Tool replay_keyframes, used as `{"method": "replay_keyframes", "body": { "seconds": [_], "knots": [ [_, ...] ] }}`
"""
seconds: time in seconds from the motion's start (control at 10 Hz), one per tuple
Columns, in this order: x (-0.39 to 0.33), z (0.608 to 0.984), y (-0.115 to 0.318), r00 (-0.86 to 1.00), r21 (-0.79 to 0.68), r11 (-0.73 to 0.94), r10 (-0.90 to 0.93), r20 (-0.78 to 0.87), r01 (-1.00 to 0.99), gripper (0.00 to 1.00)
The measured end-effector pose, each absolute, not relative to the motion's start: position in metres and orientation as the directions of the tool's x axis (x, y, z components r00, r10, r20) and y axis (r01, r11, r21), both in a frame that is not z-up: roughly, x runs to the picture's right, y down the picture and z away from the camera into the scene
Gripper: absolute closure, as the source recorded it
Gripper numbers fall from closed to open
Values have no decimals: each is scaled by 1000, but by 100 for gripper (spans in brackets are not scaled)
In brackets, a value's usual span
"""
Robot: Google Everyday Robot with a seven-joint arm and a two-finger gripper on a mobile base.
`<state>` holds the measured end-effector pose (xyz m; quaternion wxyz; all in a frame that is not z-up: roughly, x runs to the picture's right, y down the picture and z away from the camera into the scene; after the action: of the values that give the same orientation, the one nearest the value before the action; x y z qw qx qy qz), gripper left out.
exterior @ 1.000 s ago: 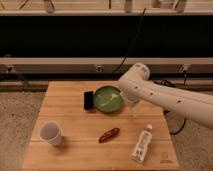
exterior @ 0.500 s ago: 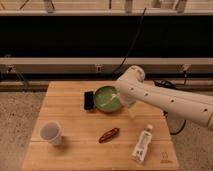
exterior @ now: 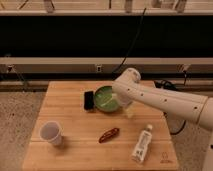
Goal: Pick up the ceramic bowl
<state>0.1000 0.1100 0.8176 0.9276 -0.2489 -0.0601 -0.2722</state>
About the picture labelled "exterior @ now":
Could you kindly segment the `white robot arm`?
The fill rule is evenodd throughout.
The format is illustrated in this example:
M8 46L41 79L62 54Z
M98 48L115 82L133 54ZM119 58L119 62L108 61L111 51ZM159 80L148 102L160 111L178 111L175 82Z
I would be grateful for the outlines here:
M211 132L202 171L213 171L213 97L140 84L141 75L127 68L112 83L117 103L122 107L133 101L173 114Z

